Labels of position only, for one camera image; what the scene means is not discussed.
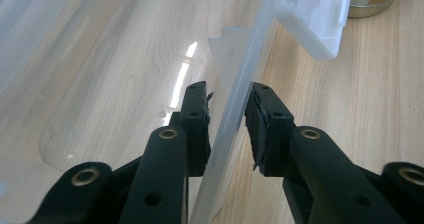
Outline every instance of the metal screw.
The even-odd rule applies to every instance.
[[[303,129],[300,134],[302,134],[302,136],[308,138],[308,139],[318,139],[321,137],[321,134],[319,134],[317,131],[314,131],[312,129]]]
[[[165,129],[159,133],[159,136],[163,139],[172,139],[178,135],[177,131],[173,129]]]
[[[95,181],[97,177],[99,177],[99,175],[100,173],[99,173],[99,170],[97,170],[97,168],[95,167],[86,168],[77,172],[77,174],[75,174],[72,177],[71,183],[74,186],[85,186]]]
[[[407,181],[419,186],[424,186],[424,174],[411,167],[399,168],[399,174]]]

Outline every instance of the black metal bracket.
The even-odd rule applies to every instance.
[[[188,177],[210,155],[206,82],[187,87],[180,113],[153,131],[142,157],[112,171],[87,162],[68,170],[29,223],[187,223]]]
[[[189,86],[181,112],[123,167],[87,162],[68,170],[29,223],[187,223],[188,177],[203,175],[211,151],[210,97],[205,82]],[[259,83],[245,115],[255,167],[284,177],[296,223],[423,222],[422,167],[390,163],[379,176],[356,166],[324,131],[296,127],[275,92]]]
[[[296,127],[268,86],[254,83],[246,108],[255,166],[284,177],[296,223],[422,223],[424,169],[390,163],[378,176],[354,165],[322,130]]]

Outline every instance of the wood grain surface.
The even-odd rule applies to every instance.
[[[326,131],[355,163],[381,173],[388,162],[424,165],[424,0],[349,19],[339,56],[317,62],[279,27],[262,78],[297,125]],[[293,223],[281,178],[252,171],[243,144],[214,223]]]
[[[7,83],[0,89],[0,223],[29,220],[75,164],[103,161],[117,168],[142,155],[151,131],[166,124],[181,106],[185,86],[196,81],[217,91],[213,138],[223,110],[219,90],[226,87],[208,38],[220,38],[224,26],[252,27],[260,4],[67,0],[36,45],[21,50],[28,58],[16,73],[0,80]],[[323,129],[354,163],[377,173],[388,162],[424,165],[423,4],[398,0],[379,15],[349,19],[339,56],[325,62],[311,59],[278,26],[261,80],[297,125]],[[33,28],[25,18],[14,33]],[[184,63],[189,68],[179,81]],[[213,223],[293,222],[282,179],[252,171],[248,141],[233,161]],[[199,183],[193,180],[192,205]]]

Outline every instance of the screw hole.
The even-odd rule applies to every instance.
[[[399,169],[399,174],[409,182],[424,186],[424,174],[419,170],[410,167],[402,167]]]
[[[369,207],[371,206],[371,200],[362,193],[355,192],[351,196],[351,200],[358,206]]]
[[[321,137],[321,135],[317,131],[311,129],[304,129],[300,132],[300,134],[302,134],[302,136],[308,139],[318,139]]]
[[[159,133],[159,136],[163,139],[172,139],[177,136],[177,132],[172,129],[166,129]]]
[[[150,192],[144,198],[144,203],[148,206],[155,207],[160,205],[164,200],[164,195],[160,192]]]
[[[77,172],[71,179],[71,183],[74,186],[85,186],[99,177],[99,170],[95,167],[90,167]]]

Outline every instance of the white plastic box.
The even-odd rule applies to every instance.
[[[233,5],[259,1],[0,0],[0,223],[27,221],[74,165],[116,169],[142,155],[151,131],[179,110],[185,87],[201,80],[215,92],[214,144],[203,181],[190,180],[191,222],[209,222],[225,198],[272,23],[282,22],[314,58],[334,58],[349,7],[262,0],[259,12],[228,17],[237,16],[228,13]]]

